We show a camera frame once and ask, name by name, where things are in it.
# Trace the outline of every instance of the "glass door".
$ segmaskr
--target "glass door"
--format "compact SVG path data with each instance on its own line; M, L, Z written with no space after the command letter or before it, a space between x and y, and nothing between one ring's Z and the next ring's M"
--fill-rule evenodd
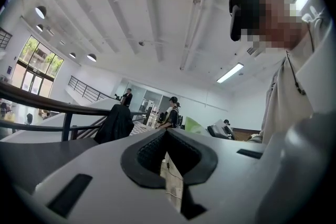
M43 79L40 76L27 71L23 79L21 89L33 94L39 94L42 80Z
M26 74L25 74L25 77L23 78L21 89L29 92L33 77L34 77L34 74L27 71Z
M42 78L37 75L34 75L33 83L30 87L30 92L33 94L38 94L40 90L41 82L42 82Z

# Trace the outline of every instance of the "wooden handrail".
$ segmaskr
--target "wooden handrail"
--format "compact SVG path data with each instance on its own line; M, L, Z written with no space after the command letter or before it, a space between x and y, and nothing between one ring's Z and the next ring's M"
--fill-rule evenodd
M0 120L0 126L3 128L15 129L15 130L25 130L25 131L37 131L37 132L62 132L63 127L55 127L55 126L39 126L39 125L28 125L15 123L10 121ZM90 130L97 129L99 125L90 125L90 126L72 126L69 128L70 131L73 130Z
M62 113L106 116L110 112L110 110L107 109L89 108L87 106L68 104L50 98L42 97L24 91L4 81L0 81L0 98L10 100L15 103L31 106L33 108L58 111Z
M69 139L69 131L73 131L73 133L76 134L75 136L78 136L78 130L92 130L97 129L100 126L99 124L91 126L70 127L73 114L107 116L110 112L110 110L107 109L94 109L89 108L87 106L67 104L64 102L35 95L33 93L12 86L4 81L0 81L0 98L10 100L15 103L31 106L33 108L65 113L63 127L26 125L0 120L0 126L10 129L27 130L27 131L44 131L44 132L62 132L62 138L61 138L62 141L67 141ZM131 112L131 117L143 114L144 114L143 112ZM95 132L89 131L88 133L91 136Z

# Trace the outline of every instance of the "white shirt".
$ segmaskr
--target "white shirt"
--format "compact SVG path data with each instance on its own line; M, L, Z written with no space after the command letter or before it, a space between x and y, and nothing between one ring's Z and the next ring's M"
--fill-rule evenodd
M319 44L319 40L314 40L315 36L319 36L316 35L316 31L320 29L314 29L315 22L318 19L321 18L316 18L309 24L315 49ZM294 73L303 66L312 54L311 38L308 32L301 42L288 53ZM286 131L294 123L308 118L313 113L307 96L300 94L295 86L288 58L286 57L283 62L283 65L273 76L266 94L266 109L261 126L262 131L260 132L265 144L268 144L274 133Z
M166 111L167 114L169 114L169 113L172 111L172 109L173 109L173 108L170 106L170 107L167 109L167 111Z

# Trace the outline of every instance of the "metal railing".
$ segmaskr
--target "metal railing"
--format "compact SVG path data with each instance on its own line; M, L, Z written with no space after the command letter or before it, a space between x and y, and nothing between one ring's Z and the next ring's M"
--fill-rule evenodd
M6 49L12 35L0 27L0 49Z
M68 85L76 92L78 92L82 97L86 98L90 102L96 102L102 99L111 98L114 99L95 88L85 84L84 82L71 76Z
M100 125L104 122L103 120L100 122L99 125L93 124L91 126L70 126L73 114L107 116L110 112L110 110L107 110L107 109L89 108L87 106L73 105L73 104L68 104L68 103L56 101L53 99L49 99L46 97L42 97L42 96L30 93L30 92L24 91L20 88L12 86L3 81L0 81L0 98L10 100L15 103L23 104L26 106L30 106L33 108L52 110L52 111L58 111L61 113L65 113L62 127L26 125L26 124L20 124L20 123L0 120L0 126L4 128L9 128L9 129L37 131L37 132L62 132L62 138L61 138L62 141L69 140L70 131L71 131L71 139L76 139L78 137L76 135L78 131L98 129ZM145 118L149 117L148 113L131 112L131 117L134 117L136 115L144 115Z

